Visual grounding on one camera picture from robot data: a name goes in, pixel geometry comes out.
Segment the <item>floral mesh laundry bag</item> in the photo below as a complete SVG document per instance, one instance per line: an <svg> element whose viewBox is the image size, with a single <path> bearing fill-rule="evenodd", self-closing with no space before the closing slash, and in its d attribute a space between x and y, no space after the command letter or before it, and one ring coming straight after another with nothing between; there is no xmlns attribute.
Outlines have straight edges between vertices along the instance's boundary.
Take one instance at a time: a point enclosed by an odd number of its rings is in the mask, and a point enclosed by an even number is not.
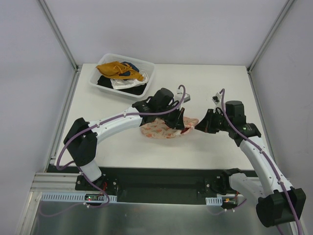
<svg viewBox="0 0 313 235"><path fill-rule="evenodd" d="M199 123L199 120L196 118L183 117L183 120L185 128L192 127L192 130ZM141 126L140 131L145 137L152 139L173 139L184 136L180 134L182 130L169 128L165 122L159 118L154 122Z"/></svg>

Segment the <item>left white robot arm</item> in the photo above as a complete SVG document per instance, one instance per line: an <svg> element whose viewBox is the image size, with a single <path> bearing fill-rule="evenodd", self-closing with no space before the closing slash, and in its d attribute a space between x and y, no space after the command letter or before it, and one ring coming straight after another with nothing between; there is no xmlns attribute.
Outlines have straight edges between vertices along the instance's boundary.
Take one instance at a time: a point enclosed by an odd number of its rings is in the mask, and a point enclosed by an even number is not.
<svg viewBox="0 0 313 235"><path fill-rule="evenodd" d="M88 187L99 190L103 186L104 174L95 161L98 144L122 131L153 123L157 119L171 129L184 130L182 104L189 100L183 85L179 86L177 94L161 88L153 96L135 102L115 116L94 121L78 118L64 138L61 153L67 151L87 180Z"/></svg>

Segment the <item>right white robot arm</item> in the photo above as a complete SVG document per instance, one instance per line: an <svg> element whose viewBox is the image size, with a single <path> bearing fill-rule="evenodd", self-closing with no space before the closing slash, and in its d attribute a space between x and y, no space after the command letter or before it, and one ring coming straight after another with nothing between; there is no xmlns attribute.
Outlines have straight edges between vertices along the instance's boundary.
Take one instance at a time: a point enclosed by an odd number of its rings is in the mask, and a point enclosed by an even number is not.
<svg viewBox="0 0 313 235"><path fill-rule="evenodd" d="M265 227L295 222L300 227L300 217L306 201L303 189L295 188L283 175L268 153L259 129L247 123L244 105L237 100L222 103L213 97L215 108L208 109L195 129L215 134L225 131L246 155L257 174L260 185L252 182L238 168L224 170L212 188L219 194L241 193L254 204L257 216Z"/></svg>

